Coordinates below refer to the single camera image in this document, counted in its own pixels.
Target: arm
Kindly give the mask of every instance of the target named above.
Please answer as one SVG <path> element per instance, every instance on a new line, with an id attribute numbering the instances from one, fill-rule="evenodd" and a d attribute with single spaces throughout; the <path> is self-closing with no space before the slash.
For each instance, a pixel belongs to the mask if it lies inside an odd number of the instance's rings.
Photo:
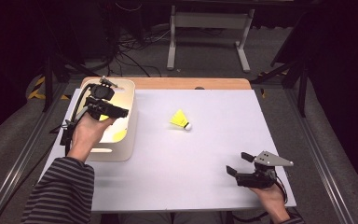
<path id="1" fill-rule="evenodd" d="M 90 222 L 94 170 L 84 161 L 114 121 L 98 121 L 89 113 L 83 116 L 67 157 L 56 159 L 46 170 L 25 205 L 21 223 Z"/>
<path id="2" fill-rule="evenodd" d="M 259 198 L 260 202 L 263 204 L 266 211 L 271 216 L 273 223 L 296 223 L 301 224 L 305 223 L 299 217 L 292 217 L 290 218 L 289 214 L 284 207 L 284 200 L 282 191 L 280 188 L 274 184 L 272 187 L 268 189 L 250 189 L 253 191 L 257 197 Z"/>

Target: dark curtain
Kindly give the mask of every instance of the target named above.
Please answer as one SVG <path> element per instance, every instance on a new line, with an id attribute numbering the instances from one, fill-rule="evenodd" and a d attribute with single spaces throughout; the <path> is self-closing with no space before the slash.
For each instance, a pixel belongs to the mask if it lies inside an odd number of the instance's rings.
<path id="1" fill-rule="evenodd" d="M 358 173 L 358 1 L 338 0 L 332 26 L 313 60 L 310 79 L 341 145 Z"/>
<path id="2" fill-rule="evenodd" d="M 0 125 L 26 103 L 42 66 L 37 34 L 20 1 L 0 1 Z"/>

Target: striped sleeve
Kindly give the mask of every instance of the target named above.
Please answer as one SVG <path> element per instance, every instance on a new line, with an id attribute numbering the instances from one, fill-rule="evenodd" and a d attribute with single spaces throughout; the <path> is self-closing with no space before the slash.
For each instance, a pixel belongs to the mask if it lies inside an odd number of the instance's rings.
<path id="1" fill-rule="evenodd" d="M 34 187 L 21 223 L 89 223 L 93 193 L 93 168 L 58 158 Z"/>

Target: yellow shuttlecock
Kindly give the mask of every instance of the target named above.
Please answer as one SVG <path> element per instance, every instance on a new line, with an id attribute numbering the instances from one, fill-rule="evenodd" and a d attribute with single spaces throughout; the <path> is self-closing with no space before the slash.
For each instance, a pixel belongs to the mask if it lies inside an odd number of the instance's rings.
<path id="1" fill-rule="evenodd" d="M 187 121 L 187 118 L 181 109 L 176 111 L 176 113 L 173 115 L 171 118 L 171 123 L 178 125 L 185 130 L 191 130 L 191 124 Z"/>

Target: wrist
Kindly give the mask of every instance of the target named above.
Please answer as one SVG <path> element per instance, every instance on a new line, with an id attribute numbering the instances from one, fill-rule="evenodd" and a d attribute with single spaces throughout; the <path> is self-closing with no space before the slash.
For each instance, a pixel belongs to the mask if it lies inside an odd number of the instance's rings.
<path id="1" fill-rule="evenodd" d="M 273 223 L 283 223 L 290 219 L 285 207 L 273 209 L 272 211 L 269 211 L 269 215 L 271 216 Z"/>
<path id="2" fill-rule="evenodd" d="M 66 156 L 85 162 L 91 150 L 92 147 L 73 146 Z"/>

